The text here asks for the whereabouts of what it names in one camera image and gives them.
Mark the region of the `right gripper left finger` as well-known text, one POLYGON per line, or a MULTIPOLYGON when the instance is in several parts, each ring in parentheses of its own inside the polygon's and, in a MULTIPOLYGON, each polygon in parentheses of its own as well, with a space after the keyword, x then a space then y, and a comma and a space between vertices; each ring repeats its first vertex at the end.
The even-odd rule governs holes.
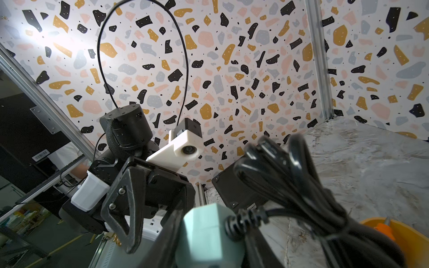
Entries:
POLYGON ((162 220, 162 230, 138 268, 176 268, 175 253, 181 237, 181 226, 186 203, 179 201, 173 210, 167 211, 162 220))

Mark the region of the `orange hot glue gun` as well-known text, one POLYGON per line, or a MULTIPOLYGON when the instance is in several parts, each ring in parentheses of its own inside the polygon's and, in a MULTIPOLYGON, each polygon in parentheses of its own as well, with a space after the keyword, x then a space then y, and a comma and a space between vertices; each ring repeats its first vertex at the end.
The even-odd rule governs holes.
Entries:
POLYGON ((378 223, 374 229, 379 231, 380 233, 386 235, 392 241, 396 242, 396 238, 393 235, 392 228, 390 227, 391 218, 387 217, 383 223, 378 223))

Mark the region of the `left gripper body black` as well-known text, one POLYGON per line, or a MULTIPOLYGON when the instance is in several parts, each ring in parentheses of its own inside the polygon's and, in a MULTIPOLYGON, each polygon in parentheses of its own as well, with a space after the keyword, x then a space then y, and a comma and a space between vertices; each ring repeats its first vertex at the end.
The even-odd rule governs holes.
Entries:
POLYGON ((59 215, 81 233, 140 235, 144 220, 163 209, 165 226, 173 212, 186 214, 194 206, 196 191, 177 171, 195 158, 195 149, 145 149, 125 160, 108 150, 89 167, 59 215))

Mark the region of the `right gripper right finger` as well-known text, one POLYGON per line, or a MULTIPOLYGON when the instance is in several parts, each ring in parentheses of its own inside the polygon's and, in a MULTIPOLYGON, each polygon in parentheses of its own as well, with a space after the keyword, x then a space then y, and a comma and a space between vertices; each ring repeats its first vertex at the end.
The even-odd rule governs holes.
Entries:
POLYGON ((245 247, 251 268, 284 268, 260 231, 245 235, 245 247))

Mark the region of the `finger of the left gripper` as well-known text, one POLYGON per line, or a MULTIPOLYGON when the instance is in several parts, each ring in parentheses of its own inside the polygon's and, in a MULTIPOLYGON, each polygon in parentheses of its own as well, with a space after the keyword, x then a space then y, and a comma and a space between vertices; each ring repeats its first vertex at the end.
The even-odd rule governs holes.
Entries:
POLYGON ((127 167, 118 174, 102 204, 103 220, 128 254, 136 252, 142 239, 147 175, 141 167, 127 167))

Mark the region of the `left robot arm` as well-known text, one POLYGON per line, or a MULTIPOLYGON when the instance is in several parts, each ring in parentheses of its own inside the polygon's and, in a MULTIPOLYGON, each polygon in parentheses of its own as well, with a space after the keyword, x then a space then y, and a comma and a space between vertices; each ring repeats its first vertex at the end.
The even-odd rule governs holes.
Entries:
POLYGON ((59 214, 80 232, 117 234, 125 252, 133 254, 145 220, 160 210, 173 216, 193 208, 196 192, 179 170, 202 152, 201 126, 185 118, 159 147, 139 105, 114 109, 99 121, 108 150, 59 214))

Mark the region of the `yellow plastic storage box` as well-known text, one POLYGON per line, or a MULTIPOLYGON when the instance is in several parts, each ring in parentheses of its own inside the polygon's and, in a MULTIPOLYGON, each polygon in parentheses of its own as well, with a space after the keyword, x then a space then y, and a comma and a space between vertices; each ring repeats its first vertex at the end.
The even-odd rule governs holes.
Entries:
MULTIPOLYGON (((374 217, 361 221, 361 224, 374 227, 383 223, 386 217, 374 217)), ((427 268, 429 266, 429 238, 400 221, 390 223, 397 245, 401 248, 409 268, 427 268)))

